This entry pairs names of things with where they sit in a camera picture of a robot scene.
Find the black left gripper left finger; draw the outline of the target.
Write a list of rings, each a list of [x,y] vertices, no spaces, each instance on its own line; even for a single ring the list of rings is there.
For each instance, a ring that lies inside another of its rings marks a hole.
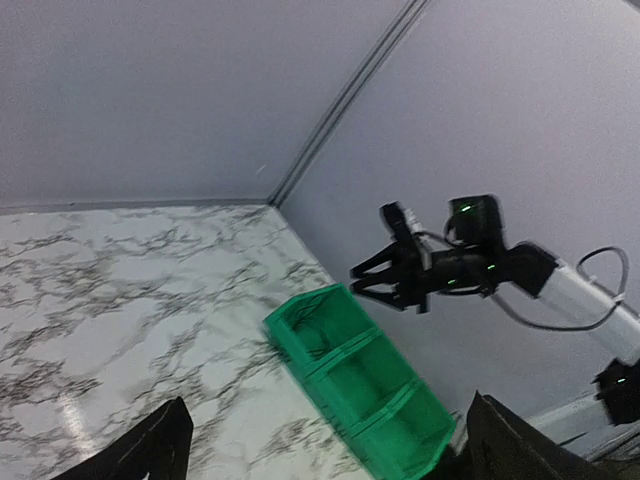
[[[163,403],[131,430],[55,480],[185,480],[194,424],[184,400]]]

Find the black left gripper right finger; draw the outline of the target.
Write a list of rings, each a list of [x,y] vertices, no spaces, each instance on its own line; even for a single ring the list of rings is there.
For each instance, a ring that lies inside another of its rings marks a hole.
[[[490,395],[477,393],[467,413],[476,479],[589,480],[613,476],[557,445]]]

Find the green three-compartment plastic bin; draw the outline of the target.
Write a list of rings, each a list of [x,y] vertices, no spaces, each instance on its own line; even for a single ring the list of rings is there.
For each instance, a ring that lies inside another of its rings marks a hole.
[[[306,396],[375,479],[421,479],[456,429],[453,416],[351,293],[292,297],[264,321]]]

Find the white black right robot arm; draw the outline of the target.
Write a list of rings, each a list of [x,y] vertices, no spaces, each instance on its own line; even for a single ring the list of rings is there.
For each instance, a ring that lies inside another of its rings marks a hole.
[[[612,292],[587,275],[529,241],[512,248],[504,240],[500,203],[491,194],[458,197],[449,202],[450,217],[440,234],[419,230],[398,202],[380,214],[392,242],[350,271],[351,291],[404,311],[429,310],[432,293],[450,297],[479,295],[492,300],[516,323],[539,331],[592,335],[612,355],[595,376],[595,398],[613,425],[639,419],[639,314],[625,303],[629,276],[626,253],[615,246],[621,278]],[[553,326],[528,320],[498,293],[510,283],[567,320]]]

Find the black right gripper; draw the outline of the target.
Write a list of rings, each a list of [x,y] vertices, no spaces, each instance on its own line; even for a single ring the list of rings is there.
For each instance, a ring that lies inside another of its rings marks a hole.
[[[428,254],[429,266],[415,263],[390,290],[366,285],[364,278],[382,273],[398,263],[398,243],[393,242],[350,270],[351,292],[394,310],[415,307],[429,311],[429,296],[487,296],[495,292],[495,260],[478,247],[451,247]]]

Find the aluminium back-right corner post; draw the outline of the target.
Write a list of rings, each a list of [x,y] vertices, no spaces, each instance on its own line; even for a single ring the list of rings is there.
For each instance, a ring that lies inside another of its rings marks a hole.
[[[432,1],[429,0],[405,2],[311,130],[291,166],[267,198],[268,205],[276,209],[282,207],[334,134],[357,97],[365,90],[389,56],[404,41],[431,4]]]

